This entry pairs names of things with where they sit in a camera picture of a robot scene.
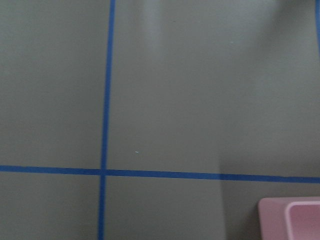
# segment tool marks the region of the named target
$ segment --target pink tray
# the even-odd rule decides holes
[[[320,197],[274,197],[259,202],[263,240],[320,240]]]

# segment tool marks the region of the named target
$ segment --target vertical blue line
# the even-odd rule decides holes
[[[320,0],[315,0],[315,25],[318,40],[318,51],[320,56]]]
[[[98,240],[105,238],[105,206],[106,206],[106,175],[104,170],[107,168],[108,156],[108,128],[109,128],[109,109],[110,109],[110,87],[112,75],[112,53],[115,25],[115,6],[116,0],[110,0],[109,6],[109,25],[106,52],[106,70],[104,87],[104,106],[102,124],[102,146],[101,146],[101,174],[99,187],[99,210],[98,210]]]

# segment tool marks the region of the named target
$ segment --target pink plastic bin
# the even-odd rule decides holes
[[[259,202],[263,240],[320,240],[320,197],[274,197]]]

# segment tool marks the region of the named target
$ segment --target blue line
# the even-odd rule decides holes
[[[0,172],[320,184],[320,177],[0,165]],[[105,189],[106,181],[100,184]]]
[[[315,0],[315,25],[318,40],[318,51],[320,55],[320,0]]]
[[[0,172],[37,173],[37,174],[70,174],[70,175],[100,175],[100,169],[40,167],[40,166],[9,166],[0,165]]]
[[[109,25],[106,52],[106,70],[104,86],[104,106],[102,124],[102,146],[101,146],[101,175],[99,189],[99,209],[98,209],[98,240],[104,240],[105,235],[105,205],[106,205],[106,175],[104,170],[107,168],[108,158],[108,133],[109,133],[109,111],[110,111],[110,88],[112,76],[112,55],[115,25],[116,0],[110,0],[109,6]]]
[[[120,176],[120,177],[320,184],[320,177],[302,177],[302,176],[270,176],[270,175],[246,175],[246,174],[176,172],[176,171],[112,170],[112,169],[106,170],[105,174],[107,176]]]

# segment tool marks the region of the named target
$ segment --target gray surface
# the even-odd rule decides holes
[[[0,164],[98,168],[108,0],[1,0]]]
[[[0,172],[0,239],[94,240],[98,176]]]
[[[108,167],[319,176],[319,76],[314,0],[117,1]]]
[[[320,196],[318,184],[108,177],[108,240],[261,240],[265,197]]]

